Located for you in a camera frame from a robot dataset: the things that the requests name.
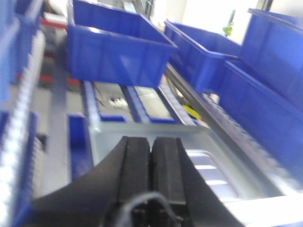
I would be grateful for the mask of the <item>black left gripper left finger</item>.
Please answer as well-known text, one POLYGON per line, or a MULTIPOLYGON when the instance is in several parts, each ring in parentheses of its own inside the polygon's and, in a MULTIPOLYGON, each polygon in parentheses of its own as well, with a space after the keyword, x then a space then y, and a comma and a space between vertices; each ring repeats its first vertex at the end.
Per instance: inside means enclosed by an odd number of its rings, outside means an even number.
POLYGON ((32 202, 34 227, 99 227, 113 223, 128 199, 149 190, 150 145, 122 137, 93 169, 32 202))

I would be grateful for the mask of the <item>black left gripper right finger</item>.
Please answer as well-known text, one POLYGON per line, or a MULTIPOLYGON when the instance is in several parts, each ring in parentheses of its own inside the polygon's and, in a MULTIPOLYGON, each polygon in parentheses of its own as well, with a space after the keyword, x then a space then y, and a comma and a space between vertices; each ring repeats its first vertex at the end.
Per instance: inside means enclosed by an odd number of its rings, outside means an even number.
POLYGON ((194 167, 181 139, 157 137, 151 151, 152 188, 183 227, 241 227, 194 167))

